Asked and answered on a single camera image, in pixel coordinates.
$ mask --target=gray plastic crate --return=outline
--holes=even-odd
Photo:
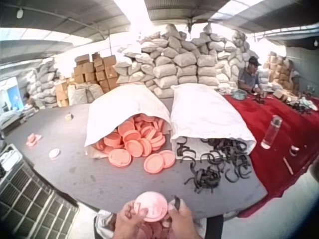
[[[67,238],[77,211],[34,174],[22,155],[0,180],[0,221],[17,238]]]

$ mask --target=person's hand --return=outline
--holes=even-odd
[[[175,200],[168,204],[168,214],[172,219],[171,227],[176,239],[201,239],[195,229],[191,211],[184,200],[180,200],[179,211],[174,204]]]
[[[262,93],[262,90],[259,87],[254,88],[254,91],[259,95]]]
[[[116,216],[115,231],[113,239],[133,239],[138,233],[137,225],[143,222],[148,209],[140,209],[136,214],[134,201],[126,203]]]

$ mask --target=man's gray shirt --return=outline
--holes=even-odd
[[[258,72],[256,72],[256,74],[252,76],[247,72],[246,68],[240,69],[238,80],[251,87],[255,87],[256,84],[259,85]]]

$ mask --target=wooden stick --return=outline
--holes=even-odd
[[[288,170],[289,170],[290,174],[291,174],[291,175],[293,175],[293,174],[294,174],[294,172],[293,172],[292,168],[290,167],[290,165],[289,165],[289,163],[288,163],[287,159],[284,157],[284,158],[283,158],[283,160],[284,160],[285,165],[287,166],[287,168],[288,168]]]

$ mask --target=dark pants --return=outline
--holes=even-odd
[[[223,226],[224,226],[223,215],[207,218],[205,239],[221,239]]]

